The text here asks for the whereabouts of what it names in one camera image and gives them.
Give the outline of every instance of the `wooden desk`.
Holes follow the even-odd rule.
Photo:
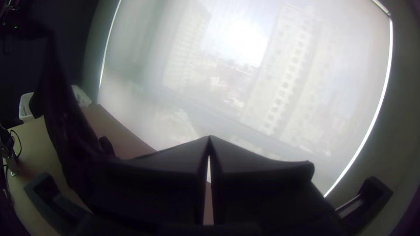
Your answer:
[[[154,152],[153,148],[115,120],[101,105],[84,108],[83,113],[96,135],[106,136],[111,141],[115,154],[120,158],[130,159]],[[65,197],[87,210],[88,208],[67,186],[57,153],[49,139],[44,118],[41,117],[12,129],[19,135],[22,143],[22,153],[19,158],[20,174],[12,177],[10,171],[7,173],[16,214],[33,236],[59,235],[44,220],[23,189],[33,177],[42,172],[49,173]],[[19,144],[15,144],[15,151],[19,152]]]

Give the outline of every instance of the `black cable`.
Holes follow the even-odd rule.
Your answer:
[[[17,139],[19,140],[19,146],[21,146],[21,149],[19,150],[19,154],[17,155],[17,157],[19,158],[19,156],[21,155],[21,153],[22,153],[22,143],[21,143],[21,139],[19,138],[19,135],[13,130],[13,129],[11,129],[10,130],[10,134],[12,134],[12,132],[16,135],[16,137],[17,137]]]

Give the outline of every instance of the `cable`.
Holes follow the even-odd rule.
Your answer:
[[[5,172],[4,172],[4,175],[5,175],[5,180],[6,180],[6,188],[4,188],[4,189],[3,189],[3,191],[4,191],[5,195],[6,195],[7,201],[9,202],[9,204],[10,204],[11,206],[13,206],[13,200],[12,200],[12,196],[11,196],[11,194],[10,194],[9,182],[8,182],[8,180],[7,180],[7,172],[8,172],[8,170],[9,170],[9,168],[7,167],[7,165],[6,165],[6,164],[4,164],[4,165],[3,165],[3,168],[4,168],[4,167],[6,167],[6,170],[5,170]]]
[[[17,137],[17,139],[18,139],[18,141],[19,141],[19,146],[21,147],[21,149],[19,150],[19,154],[17,155],[17,157],[19,158],[19,156],[21,155],[21,153],[22,153],[22,143],[21,143],[21,139],[19,138],[19,135],[13,130],[13,129],[11,129],[10,130],[10,134],[12,134],[12,132],[16,135],[16,137]]]

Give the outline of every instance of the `white basket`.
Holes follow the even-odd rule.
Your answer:
[[[87,107],[90,103],[92,103],[92,100],[77,85],[72,85],[71,88],[73,89],[73,93],[80,107]],[[34,116],[29,109],[29,101],[31,100],[32,95],[34,95],[33,92],[23,94],[21,96],[21,101],[19,102],[19,119],[24,123],[34,120]]]

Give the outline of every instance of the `window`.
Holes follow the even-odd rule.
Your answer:
[[[329,158],[324,153],[348,153],[337,157],[335,167],[345,170],[379,114],[386,89],[379,85],[388,81],[392,53],[389,17],[370,0],[247,1],[235,7],[226,7],[226,0],[160,2],[119,4],[101,56],[103,68],[98,70],[98,103],[156,150],[204,135],[229,141],[229,134],[238,131],[238,139],[248,143],[245,148],[261,149],[261,153],[274,150],[282,156],[284,150],[276,147],[287,146],[294,137],[295,143],[288,147],[294,152],[291,156],[294,160],[307,156],[317,163],[319,178],[314,178],[314,184],[326,193],[342,175],[321,161]],[[281,15],[285,10],[290,12],[288,19]],[[154,33],[142,37],[148,32]],[[357,60],[362,57],[363,63]],[[317,80],[330,90],[319,90]],[[378,86],[366,87],[369,84]],[[127,93],[129,88],[141,89]],[[333,109],[334,104],[343,107]],[[132,108],[147,112],[138,120]],[[354,136],[343,129],[340,134],[313,135],[317,138],[308,135],[304,141],[295,137],[298,123],[302,134],[312,121],[318,133],[326,133],[329,124],[315,121],[340,116],[354,127]],[[282,138],[278,144],[274,138],[258,135],[260,129],[271,133],[265,122],[271,124],[269,129],[278,123]],[[337,145],[320,147],[315,142]],[[299,146],[316,155],[302,154]],[[343,146],[354,149],[344,152]]]

